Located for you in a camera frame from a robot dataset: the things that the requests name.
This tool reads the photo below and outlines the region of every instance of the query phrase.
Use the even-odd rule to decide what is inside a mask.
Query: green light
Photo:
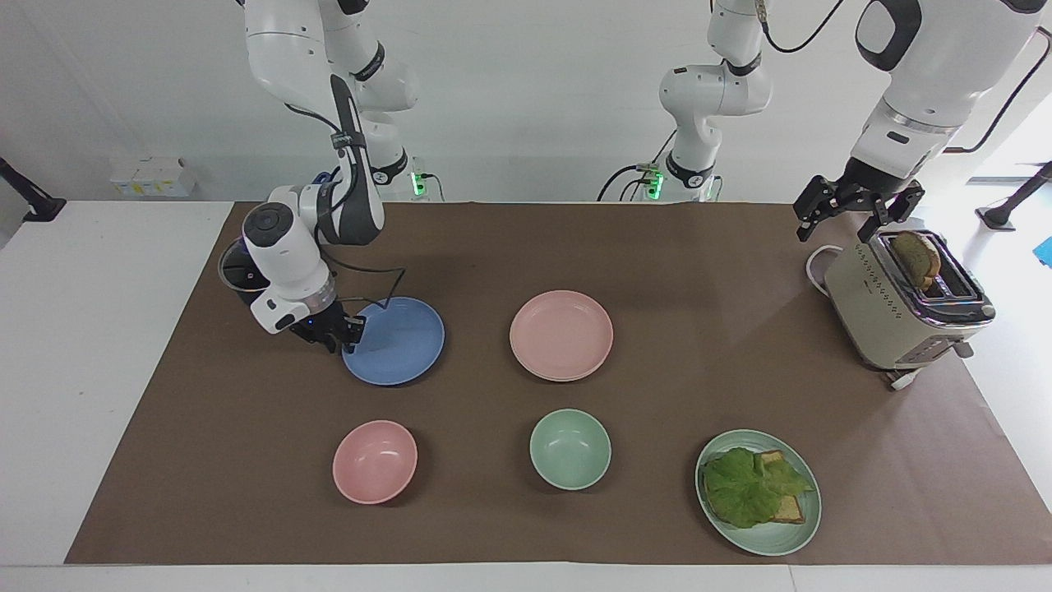
[[[411,172],[412,175],[412,192],[420,197],[427,192],[427,185],[424,183],[424,179],[420,178],[420,175]]]
[[[650,186],[647,187],[647,197],[650,199],[661,199],[661,187],[664,184],[665,175],[654,172],[654,178],[650,181]]]

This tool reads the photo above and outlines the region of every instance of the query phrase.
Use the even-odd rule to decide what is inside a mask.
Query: bread slice
[[[922,291],[931,284],[943,268],[943,258],[931,239],[923,233],[907,230],[891,239],[891,249],[898,256],[903,271],[910,283]]]
[[[760,460],[764,465],[774,463],[775,461],[785,461],[786,455],[781,450],[769,450],[767,452],[760,453]],[[781,501],[782,505],[778,506],[778,511],[774,513],[774,517],[771,518],[772,523],[778,523],[783,525],[802,525],[805,523],[804,512],[800,509],[800,502],[793,495],[785,495]]]

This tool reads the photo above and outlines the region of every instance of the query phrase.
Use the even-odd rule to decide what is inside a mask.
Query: toaster
[[[884,230],[845,248],[826,271],[836,314],[863,360],[878,370],[912,371],[954,351],[971,358],[968,340],[996,311],[971,272],[950,252],[942,236],[928,237],[942,269],[927,290],[913,285],[891,248],[905,230]]]

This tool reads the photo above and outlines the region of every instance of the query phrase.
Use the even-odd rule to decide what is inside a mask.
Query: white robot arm
[[[752,115],[771,100],[771,79],[761,60],[764,37],[755,0],[716,0],[708,40],[723,58],[721,64],[677,67],[662,80],[662,106],[676,123],[675,144],[660,157],[665,179],[662,199],[701,199],[723,141],[710,117]]]
[[[257,81],[288,107],[332,127],[342,180],[276,188],[245,218],[251,262],[269,285],[251,303],[269,333],[292,328],[307,341],[352,349],[361,321],[337,300],[321,242],[371,242],[383,229],[378,185],[405,169],[408,157],[384,113],[417,101],[418,82],[362,21],[368,0],[246,0],[245,38]],[[384,164],[373,168],[370,157]]]
[[[855,40],[891,74],[836,181],[814,177],[794,204],[807,240],[821,221],[871,211],[864,242],[905,221],[924,196],[913,180],[938,156],[1037,30],[1047,0],[872,0]]]

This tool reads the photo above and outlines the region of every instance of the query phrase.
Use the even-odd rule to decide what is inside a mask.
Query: black stand
[[[1008,198],[1008,201],[997,207],[979,207],[975,210],[975,215],[992,230],[1012,231],[1015,229],[1015,226],[1008,220],[1008,217],[1012,215],[1012,210],[1049,181],[1052,181],[1052,161],[1046,162],[1045,166],[1041,166],[1041,169],[1036,175],[1031,177],[1026,183],[1023,183],[1019,190]]]
[[[21,172],[12,168],[7,161],[0,158],[0,177],[3,177],[15,190],[22,196],[22,199],[29,203],[33,211],[22,218],[25,222],[50,222],[59,215],[65,206],[64,199],[55,198],[47,191],[37,186],[36,183],[26,179]]]

